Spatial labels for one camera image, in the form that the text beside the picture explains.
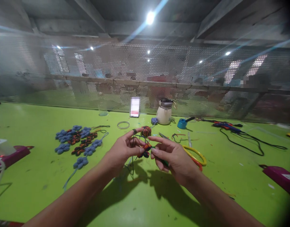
phone screen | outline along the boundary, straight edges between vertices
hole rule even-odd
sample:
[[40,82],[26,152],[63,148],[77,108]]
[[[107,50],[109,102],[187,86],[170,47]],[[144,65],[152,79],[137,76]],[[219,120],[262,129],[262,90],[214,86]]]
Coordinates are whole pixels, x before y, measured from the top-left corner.
[[139,117],[140,115],[140,98],[132,97],[130,100],[130,116]]

green pen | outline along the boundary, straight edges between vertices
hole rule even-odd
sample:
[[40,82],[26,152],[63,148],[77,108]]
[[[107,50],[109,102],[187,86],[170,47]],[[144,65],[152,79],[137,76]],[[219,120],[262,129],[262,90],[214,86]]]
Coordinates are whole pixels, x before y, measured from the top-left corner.
[[163,159],[160,159],[160,160],[162,161],[162,163],[163,163],[165,166],[169,167],[169,165],[168,165],[168,162],[167,162],[167,161],[165,161],[165,160],[163,160]]

white jar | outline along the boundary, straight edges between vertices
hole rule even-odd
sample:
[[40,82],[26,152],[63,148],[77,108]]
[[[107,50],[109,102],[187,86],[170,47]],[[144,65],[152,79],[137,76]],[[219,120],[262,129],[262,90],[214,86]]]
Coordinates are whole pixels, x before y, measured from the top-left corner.
[[172,100],[162,99],[159,101],[159,107],[157,111],[158,123],[161,125],[167,125],[170,123],[172,114]]

green work surface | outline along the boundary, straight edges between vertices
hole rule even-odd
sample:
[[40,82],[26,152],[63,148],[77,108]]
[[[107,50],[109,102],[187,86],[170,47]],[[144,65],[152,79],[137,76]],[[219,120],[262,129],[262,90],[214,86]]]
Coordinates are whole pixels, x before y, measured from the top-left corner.
[[[141,114],[130,118],[128,113],[109,112],[22,104],[0,105],[0,138],[12,145],[35,146],[31,154],[9,167],[0,183],[0,220],[26,222],[63,193],[63,185],[73,172],[77,157],[71,151],[61,155],[54,149],[60,144],[55,134],[73,125],[105,128],[109,135],[103,145],[88,157],[89,164],[78,170],[68,187],[95,166],[124,133],[144,125],[151,125],[153,115]],[[176,123],[156,125],[152,134],[171,138],[173,133],[187,134]],[[128,129],[117,128],[120,121],[130,122]],[[261,157],[230,143],[219,128],[209,122],[189,122],[193,147],[207,159],[203,173],[224,192],[266,226],[278,226],[290,208],[290,195],[262,172],[259,164],[280,166],[290,171],[290,138],[288,130],[275,125],[243,123],[243,131],[263,141],[286,146],[283,151],[265,144]],[[259,152],[257,146],[226,132],[229,137]],[[211,216],[170,174],[160,172],[154,160],[141,158],[134,162],[134,180],[123,168],[120,177],[106,186],[85,212],[80,226],[211,226]]]

plastic bangle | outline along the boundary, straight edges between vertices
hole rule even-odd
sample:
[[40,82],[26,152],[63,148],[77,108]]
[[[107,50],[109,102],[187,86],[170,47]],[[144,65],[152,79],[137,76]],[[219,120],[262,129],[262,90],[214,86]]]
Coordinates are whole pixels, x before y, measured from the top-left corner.
[[200,153],[198,152],[196,149],[193,149],[191,147],[187,147],[187,146],[183,146],[184,150],[186,151],[186,153],[191,157],[194,158],[195,160],[197,160],[188,150],[192,150],[193,152],[197,153],[201,159],[203,160],[203,162],[197,160],[202,166],[206,166],[207,165],[207,161],[206,158]]
[[[121,124],[121,123],[127,123],[128,126],[127,126],[127,127],[119,127],[119,124]],[[119,123],[117,124],[117,127],[118,127],[119,129],[127,129],[127,128],[129,128],[129,126],[130,126],[130,124],[129,124],[128,121],[121,121],[121,122],[119,122]]]
[[195,159],[191,158],[193,160],[193,162],[200,168],[200,171],[202,172],[203,171],[203,167],[202,165]]

